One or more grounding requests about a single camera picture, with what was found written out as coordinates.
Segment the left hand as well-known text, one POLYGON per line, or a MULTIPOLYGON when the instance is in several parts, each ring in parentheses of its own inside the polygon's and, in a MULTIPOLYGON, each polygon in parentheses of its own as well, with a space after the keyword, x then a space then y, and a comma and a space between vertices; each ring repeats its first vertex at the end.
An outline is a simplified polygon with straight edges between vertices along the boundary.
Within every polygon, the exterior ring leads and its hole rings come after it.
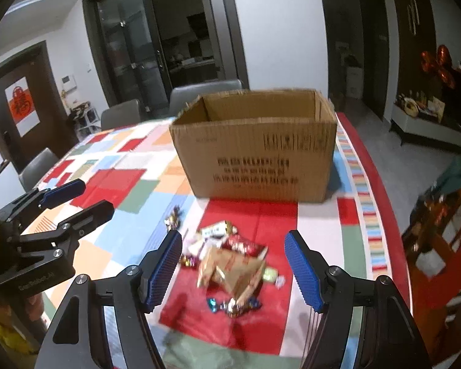
POLYGON ((46 334, 46 324, 42 319, 45 310, 43 296, 37 294, 31 297, 13 297, 10 308, 15 330, 29 341, 42 342, 46 334))

